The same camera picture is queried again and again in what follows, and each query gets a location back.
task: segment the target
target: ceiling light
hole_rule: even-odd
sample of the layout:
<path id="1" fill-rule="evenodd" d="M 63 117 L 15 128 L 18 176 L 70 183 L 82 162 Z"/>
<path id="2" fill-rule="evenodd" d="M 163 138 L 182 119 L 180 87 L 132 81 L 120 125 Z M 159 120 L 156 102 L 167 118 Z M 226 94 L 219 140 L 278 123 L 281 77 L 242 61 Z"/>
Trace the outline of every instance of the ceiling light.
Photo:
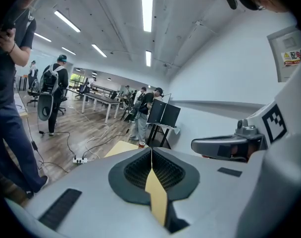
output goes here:
<path id="1" fill-rule="evenodd" d="M 144 31 L 151 32 L 152 0 L 142 0 Z"/>
<path id="2" fill-rule="evenodd" d="M 146 51 L 146 66 L 150 67 L 151 66 L 151 52 Z"/>
<path id="3" fill-rule="evenodd" d="M 68 26 L 70 26 L 73 30 L 75 30 L 77 33 L 80 33 L 80 29 L 76 27 L 69 19 L 67 19 L 64 15 L 62 15 L 58 10 L 55 11 L 55 15 L 60 18 L 63 22 L 65 22 Z"/>
<path id="4" fill-rule="evenodd" d="M 41 37 L 42 39 L 44 39 L 44 40 L 46 40 L 46 41 L 48 41 L 48 42 L 51 42 L 51 40 L 50 39 L 47 39 L 46 37 L 44 37 L 44 36 L 42 36 L 42 35 L 40 35 L 40 34 L 37 34 L 37 33 L 34 33 L 36 36 L 38 36 L 38 37 Z"/>
<path id="5" fill-rule="evenodd" d="M 106 57 L 106 55 L 96 46 L 96 44 L 91 44 L 92 47 L 94 47 L 103 57 Z"/>
<path id="6" fill-rule="evenodd" d="M 76 55 L 75 53 L 73 53 L 72 51 L 70 51 L 70 50 L 68 50 L 68 49 L 66 49 L 66 48 L 64 48 L 64 47 L 61 47 L 63 50 L 66 50 L 66 51 L 68 51 L 68 52 L 70 52 L 71 54 L 73 54 L 73 55 Z"/>

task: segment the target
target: qr-like marker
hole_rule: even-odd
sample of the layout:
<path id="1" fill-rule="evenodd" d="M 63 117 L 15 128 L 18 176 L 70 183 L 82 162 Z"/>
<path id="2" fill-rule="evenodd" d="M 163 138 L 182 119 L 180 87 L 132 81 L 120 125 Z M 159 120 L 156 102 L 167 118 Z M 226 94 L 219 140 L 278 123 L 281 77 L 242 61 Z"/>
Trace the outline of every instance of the qr-like marker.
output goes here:
<path id="1" fill-rule="evenodd" d="M 273 106 L 273 108 L 267 112 L 262 119 L 265 124 L 270 143 L 273 143 L 286 134 L 286 125 L 277 104 Z"/>

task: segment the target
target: wooden floor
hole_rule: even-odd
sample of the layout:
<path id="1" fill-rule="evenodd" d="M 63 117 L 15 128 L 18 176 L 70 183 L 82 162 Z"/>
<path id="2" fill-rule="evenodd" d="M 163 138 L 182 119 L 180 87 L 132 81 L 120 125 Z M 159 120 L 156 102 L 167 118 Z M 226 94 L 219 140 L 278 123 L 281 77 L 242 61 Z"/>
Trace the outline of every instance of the wooden floor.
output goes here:
<path id="1" fill-rule="evenodd" d="M 25 106 L 26 103 L 31 100 L 31 96 L 29 96 L 27 92 L 21 91 L 20 96 L 22 97 Z M 88 142 L 87 147 L 90 148 L 107 142 L 109 139 L 113 138 L 116 135 L 121 136 L 117 136 L 103 146 L 93 149 L 92 152 L 94 154 L 87 152 L 86 157 L 88 158 L 88 161 L 94 160 L 99 157 L 103 158 L 119 140 L 130 142 L 132 144 L 138 144 L 137 141 L 129 140 L 130 132 L 125 134 L 131 123 L 120 121 L 124 112 L 123 110 L 119 109 L 117 119 L 114 119 L 114 106 L 110 111 L 110 116 L 107 123 L 108 127 L 106 127 L 104 125 L 106 116 L 105 106 L 97 103 L 97 110 L 93 111 L 93 101 L 89 100 L 89 102 L 86 103 L 84 114 L 81 114 L 82 101 L 78 99 L 79 97 L 75 98 L 75 94 L 68 92 L 67 98 L 68 100 L 61 104 L 61 107 L 66 108 L 66 112 L 64 115 L 59 112 L 55 131 L 70 133 L 68 143 L 71 150 L 76 154 L 77 157 L 82 157 L 83 153 L 87 150 L 86 143 L 89 139 L 93 137 L 101 137 L 106 129 L 108 130 L 102 138 Z M 37 104 L 35 108 L 33 103 L 26 106 L 26 108 L 33 140 L 35 141 L 39 153 L 41 154 L 44 161 L 58 164 L 68 172 L 76 168 L 76 165 L 74 165 L 72 162 L 74 155 L 70 152 L 67 146 L 68 134 L 56 133 L 53 137 L 49 137 L 48 133 L 45 135 L 40 135 L 38 132 L 39 130 L 48 132 L 48 122 L 39 120 L 38 129 Z M 26 133 L 29 134 L 26 117 L 22 118 L 22 120 Z M 159 133 L 156 137 L 158 138 L 158 140 L 162 139 L 162 135 Z M 10 150 L 9 153 L 17 164 L 17 160 Z M 52 164 L 45 164 L 45 166 L 41 166 L 41 163 L 38 162 L 39 160 L 41 160 L 41 157 L 37 152 L 35 152 L 35 158 L 37 160 L 38 166 L 42 168 L 39 171 L 40 175 L 45 174 L 49 176 L 50 183 L 53 183 L 66 175 L 66 172 L 58 166 Z M 6 197 L 21 204 L 22 206 L 27 203 L 28 199 L 25 197 L 24 192 L 16 185 L 14 185 L 11 181 L 5 178 L 1 178 L 1 183 L 3 185 L 3 191 Z"/>

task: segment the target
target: hand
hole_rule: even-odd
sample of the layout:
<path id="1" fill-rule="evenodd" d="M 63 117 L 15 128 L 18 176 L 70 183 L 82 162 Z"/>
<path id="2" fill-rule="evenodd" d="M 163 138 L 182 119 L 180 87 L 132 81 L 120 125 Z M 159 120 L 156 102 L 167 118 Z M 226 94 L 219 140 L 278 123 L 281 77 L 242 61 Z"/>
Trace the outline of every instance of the hand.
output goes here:
<path id="1" fill-rule="evenodd" d="M 0 29 L 0 47 L 5 51 L 5 52 L 11 52 L 11 50 L 14 47 L 15 44 L 15 31 L 16 29 L 8 29 L 6 32 L 1 31 Z"/>

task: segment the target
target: power strip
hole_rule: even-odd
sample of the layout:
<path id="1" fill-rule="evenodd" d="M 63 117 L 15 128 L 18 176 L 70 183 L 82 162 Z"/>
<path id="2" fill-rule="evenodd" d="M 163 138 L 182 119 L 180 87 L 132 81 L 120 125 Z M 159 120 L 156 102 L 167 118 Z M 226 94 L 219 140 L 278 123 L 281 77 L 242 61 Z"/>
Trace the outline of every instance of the power strip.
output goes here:
<path id="1" fill-rule="evenodd" d="M 74 164 L 84 164 L 84 163 L 87 163 L 88 162 L 88 159 L 87 158 L 73 158 L 72 159 L 72 162 Z"/>

